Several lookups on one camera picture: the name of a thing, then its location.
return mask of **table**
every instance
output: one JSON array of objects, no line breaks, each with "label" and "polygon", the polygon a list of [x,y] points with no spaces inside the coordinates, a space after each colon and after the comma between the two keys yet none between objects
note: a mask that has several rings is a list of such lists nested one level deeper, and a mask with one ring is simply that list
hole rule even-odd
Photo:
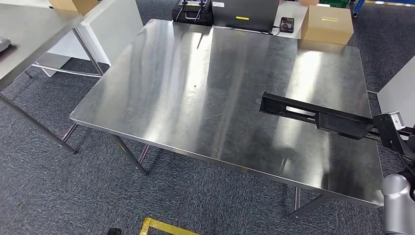
[{"label": "table", "polygon": [[[322,52],[311,45],[330,49]],[[376,142],[259,112],[264,91],[371,117],[359,50],[151,20],[71,113],[145,173],[150,145],[332,197],[383,205]],[[138,160],[121,137],[146,143]]]},{"label": "table", "polygon": [[[77,36],[85,52],[90,56],[98,73],[102,75],[101,68],[75,28],[81,20],[79,13],[74,11],[0,4],[0,35],[9,38],[12,42],[8,49],[0,53],[0,91],[10,85],[15,78],[71,30]],[[76,153],[75,149],[66,143],[76,125],[73,125],[68,133],[60,139],[1,94],[0,101],[32,123],[65,150]]]}]

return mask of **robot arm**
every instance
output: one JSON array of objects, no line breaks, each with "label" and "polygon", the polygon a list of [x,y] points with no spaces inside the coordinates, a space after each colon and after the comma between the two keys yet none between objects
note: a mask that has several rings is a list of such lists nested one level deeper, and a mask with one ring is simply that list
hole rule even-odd
[{"label": "robot arm", "polygon": [[315,124],[319,130],[351,139],[380,141],[397,152],[406,169],[386,177],[384,195],[384,232],[388,235],[415,235],[415,129],[405,127],[398,112],[362,117],[318,105],[264,93],[261,112]]}]

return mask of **cardboard box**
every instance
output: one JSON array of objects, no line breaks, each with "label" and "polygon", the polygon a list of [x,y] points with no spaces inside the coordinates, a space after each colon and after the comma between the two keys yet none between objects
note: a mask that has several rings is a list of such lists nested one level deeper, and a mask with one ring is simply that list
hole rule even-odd
[{"label": "cardboard box", "polygon": [[98,0],[49,0],[54,9],[77,11],[85,16],[98,4]]},{"label": "cardboard box", "polygon": [[301,39],[346,45],[353,32],[349,9],[309,6],[301,26]]}]

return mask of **black device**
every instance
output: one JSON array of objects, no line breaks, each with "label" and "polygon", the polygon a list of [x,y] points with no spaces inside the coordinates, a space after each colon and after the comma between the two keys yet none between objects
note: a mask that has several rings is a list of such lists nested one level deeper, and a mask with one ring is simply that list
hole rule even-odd
[{"label": "black device", "polygon": [[171,11],[174,22],[187,24],[213,25],[211,0],[178,0]]},{"label": "black device", "polygon": [[281,17],[281,23],[279,24],[279,31],[282,33],[294,32],[294,18]]},{"label": "black device", "polygon": [[107,233],[107,235],[121,235],[121,234],[122,234],[122,230],[118,228],[110,228]]},{"label": "black device", "polygon": [[[287,107],[303,110],[314,115],[293,112]],[[322,106],[308,104],[293,99],[264,92],[261,112],[301,120],[317,125],[317,129],[335,133],[354,140],[367,138],[380,141],[383,146],[415,161],[415,129],[401,126],[399,113],[362,117]]]},{"label": "black device", "polygon": [[213,2],[215,25],[271,33],[278,0],[220,0]]}]

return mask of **small electronic device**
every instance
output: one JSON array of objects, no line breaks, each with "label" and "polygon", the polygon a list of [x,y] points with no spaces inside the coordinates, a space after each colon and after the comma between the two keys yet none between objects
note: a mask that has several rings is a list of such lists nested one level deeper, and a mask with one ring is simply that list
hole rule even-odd
[{"label": "small electronic device", "polygon": [[294,18],[281,17],[281,23],[279,24],[279,31],[281,33],[293,33],[294,32]]},{"label": "small electronic device", "polygon": [[4,51],[11,44],[10,39],[0,36],[0,52]]}]

